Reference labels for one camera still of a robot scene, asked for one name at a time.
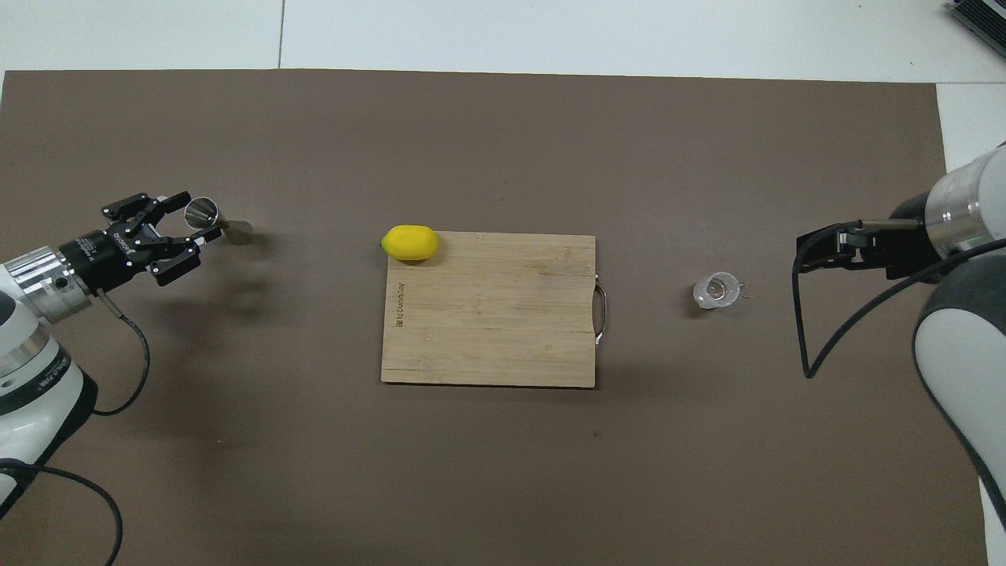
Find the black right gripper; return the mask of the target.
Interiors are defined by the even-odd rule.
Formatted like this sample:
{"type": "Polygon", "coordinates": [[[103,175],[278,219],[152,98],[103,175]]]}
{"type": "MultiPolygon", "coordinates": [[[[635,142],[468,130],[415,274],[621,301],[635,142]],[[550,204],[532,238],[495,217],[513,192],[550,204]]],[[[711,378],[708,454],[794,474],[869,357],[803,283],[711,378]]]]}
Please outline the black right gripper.
{"type": "MultiPolygon", "coordinates": [[[[865,262],[873,268],[883,268],[887,279],[906,278],[942,260],[927,235],[927,197],[909,198],[890,214],[890,219],[896,221],[916,221],[915,229],[880,230],[874,237],[874,245],[865,249],[865,262]]],[[[844,237],[856,236],[861,229],[862,223],[834,223],[798,237],[795,240],[795,272],[864,269],[865,263],[857,261],[855,244],[844,240],[844,237]]]]}

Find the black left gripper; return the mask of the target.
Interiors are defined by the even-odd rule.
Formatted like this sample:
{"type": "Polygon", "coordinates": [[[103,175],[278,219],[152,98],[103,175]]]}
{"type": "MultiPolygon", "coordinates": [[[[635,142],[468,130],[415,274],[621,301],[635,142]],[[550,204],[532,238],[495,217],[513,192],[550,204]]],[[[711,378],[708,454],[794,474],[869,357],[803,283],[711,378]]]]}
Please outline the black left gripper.
{"type": "Polygon", "coordinates": [[[188,191],[181,191],[171,197],[138,193],[107,204],[101,214],[110,226],[66,241],[60,254],[89,295],[118,288],[148,268],[158,286],[165,287],[199,267],[200,246],[221,237],[222,229],[147,241],[153,237],[151,230],[132,230],[130,226],[157,226],[166,215],[186,208],[191,201],[188,191]],[[147,241],[146,251],[139,250],[140,241],[147,241]]]}

